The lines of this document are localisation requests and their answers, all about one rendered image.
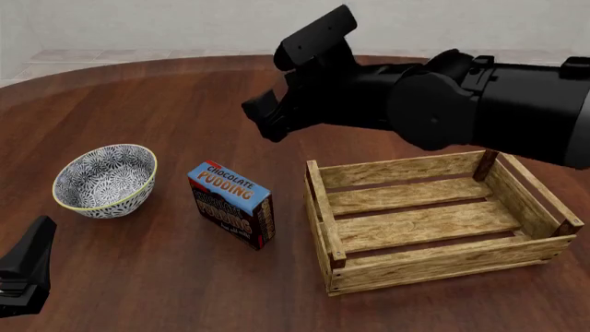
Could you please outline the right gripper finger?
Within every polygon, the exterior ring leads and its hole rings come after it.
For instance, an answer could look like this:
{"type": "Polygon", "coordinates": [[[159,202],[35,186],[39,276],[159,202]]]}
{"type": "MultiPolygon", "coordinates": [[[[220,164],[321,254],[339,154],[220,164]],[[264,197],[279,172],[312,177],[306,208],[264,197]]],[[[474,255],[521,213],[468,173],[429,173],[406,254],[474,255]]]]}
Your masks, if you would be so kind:
{"type": "Polygon", "coordinates": [[[294,132],[296,128],[292,118],[288,116],[281,116],[275,118],[260,118],[255,121],[257,128],[259,129],[260,135],[270,140],[273,143],[278,143],[283,140],[291,132],[294,132]]]}
{"type": "Polygon", "coordinates": [[[277,96],[273,90],[267,90],[260,96],[249,99],[242,104],[242,109],[247,118],[254,122],[263,122],[273,115],[278,107],[277,96]]]}

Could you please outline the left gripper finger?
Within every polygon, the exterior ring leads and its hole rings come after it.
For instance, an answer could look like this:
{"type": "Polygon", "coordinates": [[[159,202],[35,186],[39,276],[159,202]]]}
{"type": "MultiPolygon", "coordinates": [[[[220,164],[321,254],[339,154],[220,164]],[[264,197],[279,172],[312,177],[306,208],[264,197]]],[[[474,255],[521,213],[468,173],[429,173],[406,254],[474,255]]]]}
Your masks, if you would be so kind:
{"type": "Polygon", "coordinates": [[[13,248],[0,257],[0,279],[50,288],[50,256],[56,227],[46,215],[36,218],[13,248]]]}

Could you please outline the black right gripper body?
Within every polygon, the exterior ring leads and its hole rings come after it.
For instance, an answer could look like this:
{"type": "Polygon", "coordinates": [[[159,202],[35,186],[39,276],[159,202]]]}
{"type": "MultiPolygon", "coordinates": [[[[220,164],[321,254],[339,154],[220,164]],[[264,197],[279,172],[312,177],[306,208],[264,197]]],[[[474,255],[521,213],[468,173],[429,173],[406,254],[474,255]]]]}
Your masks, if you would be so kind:
{"type": "Polygon", "coordinates": [[[319,124],[370,129],[372,123],[350,105],[351,78],[359,72],[354,55],[352,59],[313,59],[291,70],[285,75],[285,93],[275,93],[275,117],[292,118],[295,131],[319,124]]]}

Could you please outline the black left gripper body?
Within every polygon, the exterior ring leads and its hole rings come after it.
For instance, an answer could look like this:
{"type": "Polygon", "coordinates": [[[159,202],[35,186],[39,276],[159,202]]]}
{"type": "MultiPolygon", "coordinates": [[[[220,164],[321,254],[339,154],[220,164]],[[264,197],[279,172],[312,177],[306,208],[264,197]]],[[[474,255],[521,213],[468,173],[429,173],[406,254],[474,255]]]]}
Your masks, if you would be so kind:
{"type": "Polygon", "coordinates": [[[50,294],[50,277],[0,278],[0,317],[39,314],[50,294]]]}

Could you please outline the chocolate pudding box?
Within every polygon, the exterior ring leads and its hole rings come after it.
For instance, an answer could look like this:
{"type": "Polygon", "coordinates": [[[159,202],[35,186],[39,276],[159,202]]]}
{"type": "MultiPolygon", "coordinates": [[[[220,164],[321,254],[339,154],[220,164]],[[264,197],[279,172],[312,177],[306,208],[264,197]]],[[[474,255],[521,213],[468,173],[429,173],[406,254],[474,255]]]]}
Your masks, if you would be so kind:
{"type": "Polygon", "coordinates": [[[207,160],[187,173],[201,215],[258,251],[276,234],[272,193],[207,160]]]}

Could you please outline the wooden slat tray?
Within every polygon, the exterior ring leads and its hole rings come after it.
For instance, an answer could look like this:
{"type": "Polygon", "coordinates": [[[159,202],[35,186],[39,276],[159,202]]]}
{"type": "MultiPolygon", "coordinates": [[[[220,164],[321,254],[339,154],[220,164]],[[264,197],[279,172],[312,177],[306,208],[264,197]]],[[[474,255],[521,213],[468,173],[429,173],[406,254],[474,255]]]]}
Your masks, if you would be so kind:
{"type": "Polygon", "coordinates": [[[305,206],[328,295],[543,265],[583,222],[516,157],[469,151],[322,167],[305,206]]]}

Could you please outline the flat black plate on stalk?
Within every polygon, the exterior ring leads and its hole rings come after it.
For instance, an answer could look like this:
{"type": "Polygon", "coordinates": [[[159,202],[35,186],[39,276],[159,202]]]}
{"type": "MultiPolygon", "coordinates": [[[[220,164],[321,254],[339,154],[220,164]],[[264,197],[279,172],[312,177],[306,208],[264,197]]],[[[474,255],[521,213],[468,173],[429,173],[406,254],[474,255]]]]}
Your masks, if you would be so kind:
{"type": "Polygon", "coordinates": [[[347,5],[340,5],[285,38],[273,60],[280,71],[290,71],[313,59],[352,59],[346,36],[358,27],[347,5]]]}

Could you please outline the patterned black and white bowl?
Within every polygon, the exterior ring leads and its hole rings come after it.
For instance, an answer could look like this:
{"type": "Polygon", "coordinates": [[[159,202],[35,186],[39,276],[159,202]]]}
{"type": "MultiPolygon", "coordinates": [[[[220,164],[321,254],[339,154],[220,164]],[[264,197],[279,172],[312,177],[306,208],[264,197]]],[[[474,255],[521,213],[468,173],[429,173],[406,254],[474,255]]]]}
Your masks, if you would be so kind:
{"type": "Polygon", "coordinates": [[[93,219],[113,219],[138,209],[155,187],[158,160],[149,148],[116,144],[69,162],[53,182],[61,207],[93,219]]]}

